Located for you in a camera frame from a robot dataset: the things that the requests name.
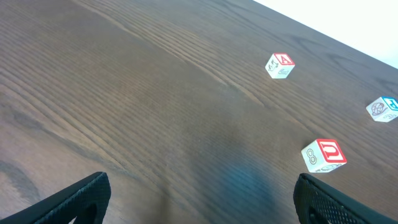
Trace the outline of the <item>red letter A block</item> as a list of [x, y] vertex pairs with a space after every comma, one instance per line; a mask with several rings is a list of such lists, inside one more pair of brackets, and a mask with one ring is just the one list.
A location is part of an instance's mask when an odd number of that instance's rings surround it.
[[295, 67], [295, 62], [287, 53], [273, 53], [265, 65], [266, 72], [273, 79], [285, 79]]

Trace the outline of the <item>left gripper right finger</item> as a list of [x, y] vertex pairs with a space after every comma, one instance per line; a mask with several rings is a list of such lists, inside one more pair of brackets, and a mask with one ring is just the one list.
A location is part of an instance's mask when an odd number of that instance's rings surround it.
[[307, 173], [299, 175], [293, 199], [300, 223], [397, 224]]

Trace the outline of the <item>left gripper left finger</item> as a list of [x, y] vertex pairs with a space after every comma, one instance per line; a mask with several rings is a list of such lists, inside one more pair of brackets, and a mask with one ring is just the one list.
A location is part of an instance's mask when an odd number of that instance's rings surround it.
[[102, 224], [111, 197], [107, 173], [95, 172], [46, 199], [1, 220], [1, 224]]

